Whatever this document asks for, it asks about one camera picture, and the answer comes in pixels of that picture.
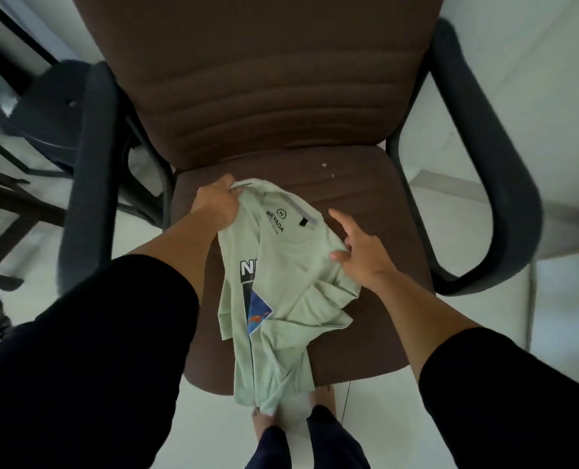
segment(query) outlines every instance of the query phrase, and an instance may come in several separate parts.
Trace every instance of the person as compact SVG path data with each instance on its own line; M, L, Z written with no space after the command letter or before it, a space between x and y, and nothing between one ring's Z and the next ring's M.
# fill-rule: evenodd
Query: person
M152 465L174 416L204 293L207 252L238 213L234 178L198 190L191 212L113 260L0 344L0 467ZM331 254L383 301L426 410L459 467L579 462L579 384L469 320L391 262L377 237L346 231ZM311 395L315 466L367 468L329 388ZM273 417L255 412L249 468L288 468Z

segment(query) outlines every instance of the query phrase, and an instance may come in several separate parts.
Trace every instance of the foot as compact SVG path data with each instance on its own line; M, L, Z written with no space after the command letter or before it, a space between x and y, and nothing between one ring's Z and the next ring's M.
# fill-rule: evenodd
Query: foot
M309 393L309 402L311 406L323 405L331 410L332 416L337 418L335 412L335 391L332 385L319 386L314 391Z
M278 426L279 424L278 412L270 416L260 412L258 408L255 408L253 410L252 416L253 416L254 433L257 435L257 441L261 440L261 435L270 426Z

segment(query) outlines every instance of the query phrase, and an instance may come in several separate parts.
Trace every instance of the shirt sleeve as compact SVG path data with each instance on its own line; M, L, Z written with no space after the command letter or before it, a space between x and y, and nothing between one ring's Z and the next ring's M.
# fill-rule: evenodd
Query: shirt sleeve
M445 341L419 390L460 468L579 460L579 384L501 334L475 328Z
M198 299L113 260L0 344L0 467L149 467L170 432Z

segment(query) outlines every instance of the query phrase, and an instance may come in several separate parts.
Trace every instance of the brown upholstery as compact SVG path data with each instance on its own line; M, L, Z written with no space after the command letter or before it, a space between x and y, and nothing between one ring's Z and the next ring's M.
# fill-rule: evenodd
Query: brown upholstery
M377 144L400 122L442 0L74 0L177 169Z
M75 0L154 146L185 171L173 220L189 211L199 186L223 173L268 179L323 214L329 207L352 214L427 289L401 179L373 145L408 108L441 2ZM185 375L203 390L231 394L233 347L217 322L223 277L215 244ZM309 346L317 385L406 365L375 295L363 290L346 310L350 327Z
M172 203L173 220L189 212L198 187L229 171L237 179L267 179L299 195L322 212L341 237L343 230L326 211L335 207L352 214L367 233L382 239L400 270L432 291L403 186L378 146L274 150L181 173ZM223 278L222 256L215 242L207 259L205 292L185 376L203 390L232 394L233 343L221 340L217 321ZM347 329L325 333L309 345L316 385L373 377L407 365L391 318L375 294L361 290L346 312L355 319Z

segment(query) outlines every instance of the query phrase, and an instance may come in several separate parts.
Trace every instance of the pant leg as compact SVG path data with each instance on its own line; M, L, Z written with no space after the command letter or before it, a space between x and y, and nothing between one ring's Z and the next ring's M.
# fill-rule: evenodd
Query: pant leg
M246 469L291 469L289 445L282 429L270 426L263 432Z
M369 469L361 445L323 405L313 407L307 418L314 469Z

